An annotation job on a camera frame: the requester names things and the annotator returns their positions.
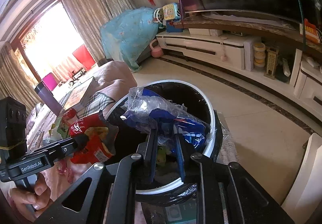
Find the tile floor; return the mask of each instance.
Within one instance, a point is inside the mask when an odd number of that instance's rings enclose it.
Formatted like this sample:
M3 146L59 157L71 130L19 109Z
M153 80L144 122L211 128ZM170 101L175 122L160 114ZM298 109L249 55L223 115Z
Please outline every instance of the tile floor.
M263 95L315 131L322 132L317 124L300 111L245 81L199 64L187 63L170 56L165 58L203 69ZM302 145L310 136L306 131L270 107L212 78L153 58L146 60L142 66L139 72L133 74L139 86L157 80L178 79L201 89L214 109L223 113L232 133L240 164L278 203L283 201L301 163L304 153Z

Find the blue floral cloth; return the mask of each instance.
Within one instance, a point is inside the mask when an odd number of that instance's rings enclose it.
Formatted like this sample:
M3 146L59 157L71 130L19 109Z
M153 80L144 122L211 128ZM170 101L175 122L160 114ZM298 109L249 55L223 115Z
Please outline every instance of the blue floral cloth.
M126 10L100 28L102 45L107 59L124 61L137 71L139 55L155 38L158 24L153 22L153 9Z

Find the metal screw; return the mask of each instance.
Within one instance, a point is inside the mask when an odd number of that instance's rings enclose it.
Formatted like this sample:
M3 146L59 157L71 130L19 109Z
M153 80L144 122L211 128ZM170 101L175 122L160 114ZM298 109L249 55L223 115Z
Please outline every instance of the metal screw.
M104 168L104 165L103 165L103 163L96 163L96 164L94 164L94 169L95 170L101 170L101 169L103 169Z
M141 158L141 154L139 153L134 153L132 154L131 158L135 161L139 160Z
M232 169L237 169L239 167L239 164L237 162L231 162L229 163L229 167Z
M200 153L196 152L196 153L192 154L192 155L191 155L191 157L192 157L193 159L195 159L195 160L199 160L199 159L201 159L201 158L202 158L202 154L200 154Z

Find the human hand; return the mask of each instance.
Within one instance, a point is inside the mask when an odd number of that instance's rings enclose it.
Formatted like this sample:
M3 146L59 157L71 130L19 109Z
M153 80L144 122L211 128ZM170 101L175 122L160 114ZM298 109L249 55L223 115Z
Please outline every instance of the human hand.
M14 201L17 210L29 221L34 221L35 217L39 217L52 203L50 199L51 190L47 186L43 174L38 173L38 179L35 183L35 194L27 190L12 188L9 191L9 196ZM27 209L25 204L32 204L36 209L35 217Z

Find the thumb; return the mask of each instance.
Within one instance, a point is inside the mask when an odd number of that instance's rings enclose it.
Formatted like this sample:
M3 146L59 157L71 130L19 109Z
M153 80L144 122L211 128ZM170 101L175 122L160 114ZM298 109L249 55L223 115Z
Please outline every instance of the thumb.
M36 202L36 196L27 190L13 188L10 190L10 196L16 204L34 204Z

